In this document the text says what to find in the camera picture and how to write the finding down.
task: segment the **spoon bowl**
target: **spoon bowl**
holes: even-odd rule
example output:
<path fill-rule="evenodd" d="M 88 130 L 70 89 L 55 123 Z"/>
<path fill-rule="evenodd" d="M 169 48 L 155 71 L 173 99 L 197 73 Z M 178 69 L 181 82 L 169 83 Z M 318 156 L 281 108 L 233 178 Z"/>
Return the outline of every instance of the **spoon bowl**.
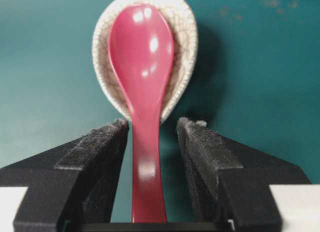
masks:
<path fill-rule="evenodd" d="M 101 14 L 92 38 L 92 61 L 101 89 L 112 105 L 131 120 L 129 108 L 108 58 L 108 39 L 118 14 L 128 6 L 149 4 L 169 23 L 174 39 L 174 59 L 161 109 L 163 123 L 184 93 L 196 62 L 197 22 L 184 0 L 114 0 Z"/>
<path fill-rule="evenodd" d="M 116 18 L 108 54 L 132 120 L 132 222 L 167 221 L 159 126 L 174 52 L 171 29 L 155 7 L 130 6 Z"/>

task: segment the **dust speck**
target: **dust speck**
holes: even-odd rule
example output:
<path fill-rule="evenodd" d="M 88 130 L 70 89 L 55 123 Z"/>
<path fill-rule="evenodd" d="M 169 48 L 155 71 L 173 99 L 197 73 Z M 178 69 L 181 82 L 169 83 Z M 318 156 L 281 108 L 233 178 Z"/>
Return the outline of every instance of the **dust speck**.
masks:
<path fill-rule="evenodd" d="M 283 9 L 277 9 L 276 13 L 282 15 L 283 13 L 285 13 L 285 11 Z"/>
<path fill-rule="evenodd" d="M 229 14 L 230 10 L 231 10 L 231 8 L 223 7 L 220 9 L 219 13 L 221 16 L 227 16 Z"/>
<path fill-rule="evenodd" d="M 236 14 L 233 16 L 233 18 L 242 21 L 244 17 L 242 15 Z"/>
<path fill-rule="evenodd" d="M 288 5 L 289 8 L 297 8 L 299 5 L 299 0 L 292 0 L 292 3 Z"/>
<path fill-rule="evenodd" d="M 267 8 L 277 8 L 280 5 L 279 0 L 266 0 L 265 6 Z"/>

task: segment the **black base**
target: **black base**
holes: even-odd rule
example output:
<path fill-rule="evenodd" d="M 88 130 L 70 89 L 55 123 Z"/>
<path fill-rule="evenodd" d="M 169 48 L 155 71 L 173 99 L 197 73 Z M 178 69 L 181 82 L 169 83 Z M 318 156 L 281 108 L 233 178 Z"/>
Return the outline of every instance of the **black base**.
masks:
<path fill-rule="evenodd" d="M 231 231 L 228 223 L 92 223 L 84 224 L 76 232 L 191 232 Z"/>

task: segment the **spoon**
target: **spoon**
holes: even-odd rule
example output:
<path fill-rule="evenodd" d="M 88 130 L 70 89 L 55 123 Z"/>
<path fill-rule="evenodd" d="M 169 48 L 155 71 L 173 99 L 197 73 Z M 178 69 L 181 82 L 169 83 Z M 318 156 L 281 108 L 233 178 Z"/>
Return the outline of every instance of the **spoon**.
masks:
<path fill-rule="evenodd" d="M 174 59 L 168 23 L 150 5 L 134 5 L 116 18 L 109 59 L 132 121 L 133 223 L 166 222 L 161 180 L 159 127 L 162 101 Z"/>

